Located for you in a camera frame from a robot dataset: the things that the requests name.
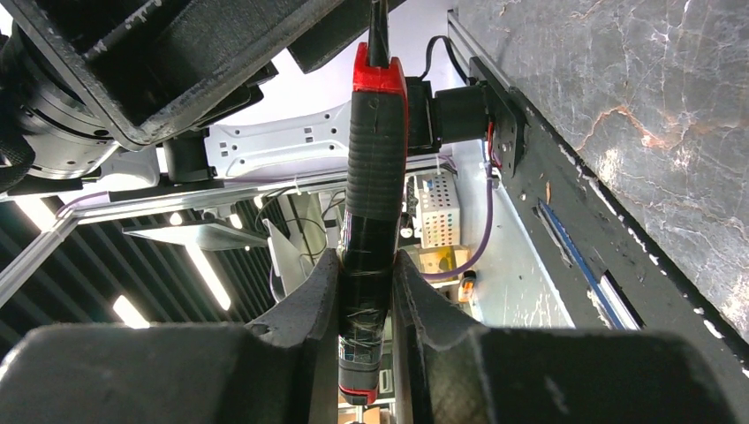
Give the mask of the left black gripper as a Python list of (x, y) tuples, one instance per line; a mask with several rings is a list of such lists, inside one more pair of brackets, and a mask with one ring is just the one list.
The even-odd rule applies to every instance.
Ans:
[(117, 151), (163, 147), (177, 185), (216, 177), (202, 140), (258, 103), (291, 52), (321, 68), (395, 1), (4, 1), (1, 190), (59, 193)]

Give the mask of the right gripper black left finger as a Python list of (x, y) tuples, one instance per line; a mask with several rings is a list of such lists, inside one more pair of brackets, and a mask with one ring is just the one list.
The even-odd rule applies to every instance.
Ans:
[(337, 274), (328, 250), (247, 324), (59, 324), (1, 365), (4, 423), (334, 423)]

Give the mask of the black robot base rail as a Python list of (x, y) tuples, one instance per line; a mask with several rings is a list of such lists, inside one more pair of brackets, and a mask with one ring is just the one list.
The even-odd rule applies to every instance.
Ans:
[(726, 383), (747, 385), (747, 342), (545, 117), (479, 57), (469, 80), (495, 121), (504, 190), (575, 325), (679, 335)]

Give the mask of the red box cutter knife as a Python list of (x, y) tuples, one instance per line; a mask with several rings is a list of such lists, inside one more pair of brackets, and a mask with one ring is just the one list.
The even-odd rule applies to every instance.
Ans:
[(387, 2), (371, 2), (352, 76), (338, 346), (338, 388), (351, 405), (378, 397), (405, 183), (407, 89), (390, 55), (388, 13)]

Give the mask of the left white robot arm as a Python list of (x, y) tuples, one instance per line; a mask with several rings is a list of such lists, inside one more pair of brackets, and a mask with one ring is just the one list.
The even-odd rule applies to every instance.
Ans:
[[(482, 137), (485, 88), (433, 92), (390, 54), (393, 1), (4, 1), (1, 197), (132, 198), (246, 181), (353, 155), (382, 175), (406, 156)], [(249, 126), (287, 50), (313, 72), (365, 34), (351, 100)]]

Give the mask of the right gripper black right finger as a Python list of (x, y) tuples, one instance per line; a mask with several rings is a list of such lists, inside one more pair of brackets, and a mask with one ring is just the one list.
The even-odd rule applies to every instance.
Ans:
[(736, 423), (696, 349), (662, 332), (493, 328), (399, 252), (392, 324), (401, 423)]

